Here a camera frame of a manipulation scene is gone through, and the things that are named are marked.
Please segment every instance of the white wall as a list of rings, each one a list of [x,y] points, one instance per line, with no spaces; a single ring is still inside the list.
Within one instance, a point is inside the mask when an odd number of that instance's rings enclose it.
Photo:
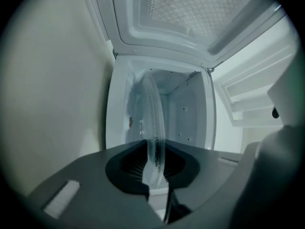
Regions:
[[[266,50],[277,47],[279,43],[280,45],[290,46],[290,50],[293,52],[298,47],[298,35],[288,15],[285,15],[253,42],[217,66],[212,74],[213,80],[219,81],[223,77],[232,77],[232,73],[235,74],[236,69],[241,67],[240,71],[242,71],[245,63],[260,59]]]
[[[216,91],[215,100],[217,123],[214,150],[240,153],[243,139],[243,128],[232,127],[228,113]]]
[[[78,157],[105,148],[114,59],[84,0],[27,0],[0,51],[1,161],[29,194]]]

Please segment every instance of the gray plastic device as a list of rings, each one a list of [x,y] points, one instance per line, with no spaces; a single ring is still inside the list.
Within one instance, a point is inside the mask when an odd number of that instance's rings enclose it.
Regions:
[[[72,162],[30,194],[32,212],[54,228],[246,228],[298,177],[304,158],[304,62],[304,55],[299,51],[268,93],[284,128],[260,143],[248,145],[243,155],[166,141],[171,150],[182,157],[182,152],[190,156],[199,167],[187,186],[171,189],[169,179],[167,223],[157,217],[145,194],[122,191],[106,174],[112,158],[145,145],[145,141],[90,154]],[[54,220],[39,208],[69,179],[79,181],[81,188],[60,219]]]

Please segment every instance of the gray plastic housing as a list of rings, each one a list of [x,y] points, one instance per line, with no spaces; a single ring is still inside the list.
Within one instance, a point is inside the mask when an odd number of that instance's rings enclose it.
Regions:
[[[120,191],[105,173],[105,166],[110,158],[128,148],[141,145],[142,142],[121,145],[75,160],[40,184],[30,194],[30,201],[42,208],[67,180],[76,180],[80,182],[81,188],[61,215],[61,222],[78,228],[150,229],[168,226],[158,218],[145,196]],[[166,143],[190,154],[200,164],[200,171],[190,186],[174,190],[178,202],[190,211],[198,209],[208,201],[229,177],[234,176],[236,170],[242,170],[243,173],[249,170],[244,179],[237,175],[238,179],[244,181],[241,183],[246,184],[254,160],[254,151],[246,151],[241,158],[241,154],[217,152],[172,141]],[[236,201],[238,196],[233,196],[232,199]]]

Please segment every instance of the open microwave door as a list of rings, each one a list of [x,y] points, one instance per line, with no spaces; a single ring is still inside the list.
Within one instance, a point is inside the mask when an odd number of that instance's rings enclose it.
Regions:
[[[278,22],[275,0],[96,0],[114,50],[214,68]]]

